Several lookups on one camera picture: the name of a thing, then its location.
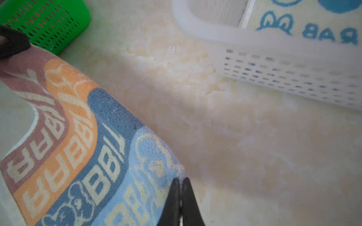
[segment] colorful striped towel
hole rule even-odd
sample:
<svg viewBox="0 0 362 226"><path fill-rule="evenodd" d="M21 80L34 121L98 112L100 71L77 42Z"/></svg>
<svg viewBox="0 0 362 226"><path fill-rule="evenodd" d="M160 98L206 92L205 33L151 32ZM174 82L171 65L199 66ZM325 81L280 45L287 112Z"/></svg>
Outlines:
<svg viewBox="0 0 362 226"><path fill-rule="evenodd" d="M0 163L7 186L0 201L14 225L157 224L172 180L184 178L160 138L95 82L40 48L0 61L0 79L36 115Z"/></svg>

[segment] green plastic basket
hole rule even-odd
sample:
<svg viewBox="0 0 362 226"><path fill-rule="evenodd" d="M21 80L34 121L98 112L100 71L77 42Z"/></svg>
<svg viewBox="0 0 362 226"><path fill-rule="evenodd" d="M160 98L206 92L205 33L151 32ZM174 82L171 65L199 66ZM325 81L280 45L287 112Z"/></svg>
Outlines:
<svg viewBox="0 0 362 226"><path fill-rule="evenodd" d="M6 0L0 24L24 32L30 43L58 55L89 24L82 0Z"/></svg>

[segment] white plastic basket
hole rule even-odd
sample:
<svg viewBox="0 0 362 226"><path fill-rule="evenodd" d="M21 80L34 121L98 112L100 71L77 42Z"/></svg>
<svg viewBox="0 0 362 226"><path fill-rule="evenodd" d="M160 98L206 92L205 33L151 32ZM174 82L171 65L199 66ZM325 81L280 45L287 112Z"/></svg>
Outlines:
<svg viewBox="0 0 362 226"><path fill-rule="evenodd" d="M247 0L173 0L221 75L362 110L362 48L238 27Z"/></svg>

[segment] white towel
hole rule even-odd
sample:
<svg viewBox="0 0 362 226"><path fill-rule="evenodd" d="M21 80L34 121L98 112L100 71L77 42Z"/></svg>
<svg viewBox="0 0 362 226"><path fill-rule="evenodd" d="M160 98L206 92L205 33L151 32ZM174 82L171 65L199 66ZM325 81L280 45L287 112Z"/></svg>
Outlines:
<svg viewBox="0 0 362 226"><path fill-rule="evenodd" d="M361 4L362 0L250 0L241 27L357 46Z"/></svg>

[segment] towel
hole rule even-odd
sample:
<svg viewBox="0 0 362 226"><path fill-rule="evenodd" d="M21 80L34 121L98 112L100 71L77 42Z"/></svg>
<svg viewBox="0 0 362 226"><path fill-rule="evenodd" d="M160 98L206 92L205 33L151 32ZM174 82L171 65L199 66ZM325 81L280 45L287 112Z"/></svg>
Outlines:
<svg viewBox="0 0 362 226"><path fill-rule="evenodd" d="M250 0L243 28L357 46L362 0Z"/></svg>
<svg viewBox="0 0 362 226"><path fill-rule="evenodd" d="M22 215L9 213L14 224L157 224L172 180L184 178L159 137L38 47L0 61L0 79L35 110L30 131L0 163L1 204L9 209L13 199Z"/></svg>

